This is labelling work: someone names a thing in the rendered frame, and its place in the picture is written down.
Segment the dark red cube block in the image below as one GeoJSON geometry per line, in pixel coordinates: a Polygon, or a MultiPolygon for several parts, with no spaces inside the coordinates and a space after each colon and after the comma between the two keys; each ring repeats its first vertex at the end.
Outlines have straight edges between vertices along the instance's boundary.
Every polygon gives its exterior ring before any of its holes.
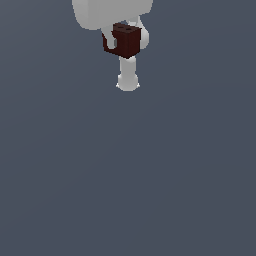
{"type": "Polygon", "coordinates": [[[103,36],[103,48],[106,52],[126,59],[140,52],[141,29],[139,27],[115,23],[112,35],[116,39],[114,49],[107,46],[107,39],[103,36]]]}

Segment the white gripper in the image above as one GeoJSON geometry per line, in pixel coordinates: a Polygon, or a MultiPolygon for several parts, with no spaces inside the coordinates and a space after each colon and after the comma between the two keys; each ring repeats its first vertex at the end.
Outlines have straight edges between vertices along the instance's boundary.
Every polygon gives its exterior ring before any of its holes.
{"type": "Polygon", "coordinates": [[[129,26],[141,29],[140,49],[145,49],[149,43],[149,32],[144,27],[140,17],[151,11],[153,0],[72,0],[76,21],[84,29],[101,29],[106,38],[106,46],[116,48],[113,37],[114,23],[127,20],[129,26]]]}

